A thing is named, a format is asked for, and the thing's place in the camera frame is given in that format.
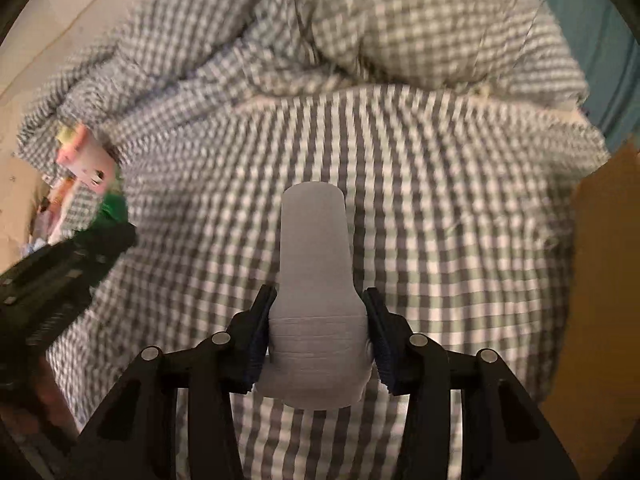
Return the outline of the person's left hand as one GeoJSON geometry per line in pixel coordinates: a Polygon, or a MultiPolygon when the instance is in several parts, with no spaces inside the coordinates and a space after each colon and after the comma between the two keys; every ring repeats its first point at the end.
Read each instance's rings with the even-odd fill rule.
{"type": "MultiPolygon", "coordinates": [[[[78,436],[78,429],[74,416],[56,383],[50,364],[44,356],[40,356],[36,368],[30,374],[29,387],[43,408],[43,417],[52,426],[60,428],[67,437],[75,440],[78,436]]],[[[22,436],[38,434],[40,431],[39,416],[27,408],[2,404],[1,419],[12,431],[22,436]]]]}

